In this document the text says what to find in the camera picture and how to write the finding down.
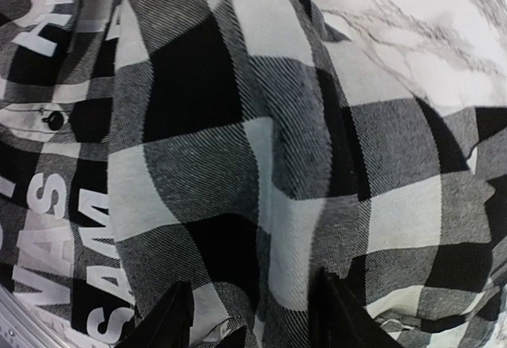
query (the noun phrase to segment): black button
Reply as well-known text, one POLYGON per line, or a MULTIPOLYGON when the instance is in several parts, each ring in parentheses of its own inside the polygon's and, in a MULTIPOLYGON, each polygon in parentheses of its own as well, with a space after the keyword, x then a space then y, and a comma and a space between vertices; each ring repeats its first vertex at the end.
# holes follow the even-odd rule
POLYGON ((44 118, 43 121, 48 123, 49 128, 53 132, 56 132, 62 128, 65 119, 61 112, 53 112, 48 118, 44 118))

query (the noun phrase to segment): clothing pile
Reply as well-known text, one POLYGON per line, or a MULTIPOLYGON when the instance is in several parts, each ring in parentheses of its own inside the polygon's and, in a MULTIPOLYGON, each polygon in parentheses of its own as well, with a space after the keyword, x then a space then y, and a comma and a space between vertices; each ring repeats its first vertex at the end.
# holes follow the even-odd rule
POLYGON ((0 224, 1 284, 76 346, 187 282, 190 346, 307 348, 325 270, 401 346, 477 347, 507 109, 439 116, 311 0, 0 0, 0 224))

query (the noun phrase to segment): plaid fabric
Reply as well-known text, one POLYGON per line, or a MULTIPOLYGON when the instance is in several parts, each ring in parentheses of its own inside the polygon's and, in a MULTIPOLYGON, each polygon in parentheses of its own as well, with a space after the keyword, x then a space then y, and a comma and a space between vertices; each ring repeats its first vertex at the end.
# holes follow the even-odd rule
POLYGON ((22 47, 32 26, 2 3, 0 259, 18 298, 112 343, 130 331, 134 299, 143 317, 190 281, 191 346, 247 326, 245 347, 307 348, 308 288, 325 267, 403 346, 488 340, 507 274, 507 110, 440 117, 310 0, 121 0, 120 25, 113 14, 93 37, 72 32, 76 14, 39 29, 67 41, 49 57, 51 44, 34 44, 36 57, 22 47), (97 65, 108 73, 91 74, 97 65), (55 111, 63 125, 48 134, 55 111), (72 270, 29 269, 70 291, 66 307, 24 295, 40 288, 15 242, 45 225, 74 241, 73 258, 50 250, 72 270))
POLYGON ((114 343, 134 327, 107 214, 119 4, 0 0, 2 284, 87 348, 102 345, 79 333, 114 343))

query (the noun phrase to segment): marble surface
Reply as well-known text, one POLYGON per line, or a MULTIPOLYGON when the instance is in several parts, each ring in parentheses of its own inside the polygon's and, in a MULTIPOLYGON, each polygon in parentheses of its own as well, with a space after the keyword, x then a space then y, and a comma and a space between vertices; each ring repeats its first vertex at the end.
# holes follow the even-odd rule
MULTIPOLYGON (((507 105, 507 0, 314 0, 442 115, 507 105)), ((507 312, 487 348, 507 347, 507 312)))

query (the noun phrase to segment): printed fabric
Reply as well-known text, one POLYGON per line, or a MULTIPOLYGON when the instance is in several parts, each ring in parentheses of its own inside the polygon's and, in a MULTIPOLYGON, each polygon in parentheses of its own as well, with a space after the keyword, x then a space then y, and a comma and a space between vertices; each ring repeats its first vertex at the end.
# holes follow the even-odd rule
POLYGON ((190 346, 308 348, 324 269, 402 346, 478 347, 506 217, 507 110, 441 116, 311 0, 0 0, 0 282, 76 346, 183 281, 190 346))

